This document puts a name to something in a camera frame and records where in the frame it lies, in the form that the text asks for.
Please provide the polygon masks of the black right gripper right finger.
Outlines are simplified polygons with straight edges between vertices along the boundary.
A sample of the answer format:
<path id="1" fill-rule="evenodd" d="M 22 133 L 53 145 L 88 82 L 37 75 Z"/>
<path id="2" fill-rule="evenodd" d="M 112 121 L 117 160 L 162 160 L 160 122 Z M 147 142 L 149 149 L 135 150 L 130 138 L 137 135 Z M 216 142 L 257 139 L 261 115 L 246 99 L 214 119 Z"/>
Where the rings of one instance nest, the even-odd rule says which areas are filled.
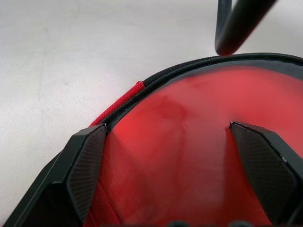
<path id="1" fill-rule="evenodd" d="M 303 225 L 303 158 L 266 128 L 231 122 L 245 174 L 272 224 Z"/>

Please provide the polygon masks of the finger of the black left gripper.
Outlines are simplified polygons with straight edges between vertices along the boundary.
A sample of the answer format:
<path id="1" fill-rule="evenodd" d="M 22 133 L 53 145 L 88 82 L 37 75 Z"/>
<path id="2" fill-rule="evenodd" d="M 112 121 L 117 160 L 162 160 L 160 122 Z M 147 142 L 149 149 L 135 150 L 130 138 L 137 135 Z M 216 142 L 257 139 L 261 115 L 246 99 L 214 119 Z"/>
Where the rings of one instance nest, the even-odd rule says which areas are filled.
<path id="1" fill-rule="evenodd" d="M 216 53 L 220 56 L 235 53 L 276 2 L 277 0 L 237 0 L 230 15 L 233 40 L 225 51 Z"/>
<path id="2" fill-rule="evenodd" d="M 217 20 L 215 31 L 215 50 L 225 51 L 233 40 L 232 23 L 230 15 L 232 13 L 232 0 L 218 0 Z"/>

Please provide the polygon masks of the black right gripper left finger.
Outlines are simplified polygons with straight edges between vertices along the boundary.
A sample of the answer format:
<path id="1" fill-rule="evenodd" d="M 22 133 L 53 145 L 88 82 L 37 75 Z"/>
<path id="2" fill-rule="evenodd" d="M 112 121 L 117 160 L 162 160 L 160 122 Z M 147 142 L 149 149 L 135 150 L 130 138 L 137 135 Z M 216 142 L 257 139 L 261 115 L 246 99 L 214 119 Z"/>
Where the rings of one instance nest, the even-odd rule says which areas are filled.
<path id="1" fill-rule="evenodd" d="M 38 174 L 3 227 L 83 227 L 98 183 L 107 128 L 71 136 Z"/>

